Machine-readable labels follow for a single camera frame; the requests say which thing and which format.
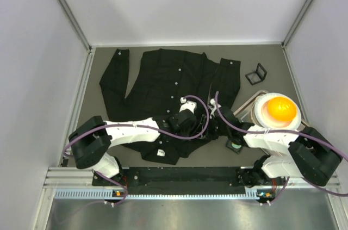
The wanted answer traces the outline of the black button-up shirt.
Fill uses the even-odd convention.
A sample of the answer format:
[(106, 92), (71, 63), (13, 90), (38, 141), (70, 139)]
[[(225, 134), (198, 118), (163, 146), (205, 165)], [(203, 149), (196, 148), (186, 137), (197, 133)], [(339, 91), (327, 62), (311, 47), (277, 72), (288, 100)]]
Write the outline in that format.
[[(206, 54), (158, 49), (145, 52), (138, 77), (127, 90), (129, 50), (117, 49), (100, 80), (100, 88), (110, 121), (139, 121), (148, 117), (169, 116), (179, 112), (181, 97), (192, 95), (197, 103), (196, 117), (206, 114), (204, 105), (217, 98), (220, 105), (232, 107), (240, 90), (237, 60), (215, 63)], [(191, 144), (193, 151), (214, 140), (209, 135)]]

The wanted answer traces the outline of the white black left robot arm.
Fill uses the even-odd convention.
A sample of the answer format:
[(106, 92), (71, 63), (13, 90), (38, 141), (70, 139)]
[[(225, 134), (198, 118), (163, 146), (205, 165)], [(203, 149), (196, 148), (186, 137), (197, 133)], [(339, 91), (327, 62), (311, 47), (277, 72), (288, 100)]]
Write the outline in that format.
[(200, 119), (184, 109), (174, 115), (149, 117), (139, 121), (112, 122), (94, 116), (69, 136), (68, 147), (78, 169), (93, 169), (107, 178), (120, 175), (121, 165), (108, 149), (125, 145), (142, 159), (175, 165), (193, 149), (194, 140), (204, 136), (209, 119)]

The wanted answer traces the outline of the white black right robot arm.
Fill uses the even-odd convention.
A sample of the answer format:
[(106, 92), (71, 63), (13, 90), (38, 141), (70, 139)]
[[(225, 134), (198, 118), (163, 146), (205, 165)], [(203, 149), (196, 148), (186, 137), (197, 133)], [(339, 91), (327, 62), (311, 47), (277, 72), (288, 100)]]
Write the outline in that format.
[(242, 122), (227, 107), (210, 106), (210, 118), (217, 135), (230, 140), (228, 148), (259, 148), (266, 154), (250, 169), (240, 169), (238, 177), (247, 187), (266, 184), (280, 177), (304, 178), (324, 187), (342, 161), (342, 156), (314, 128), (301, 131), (269, 130)]

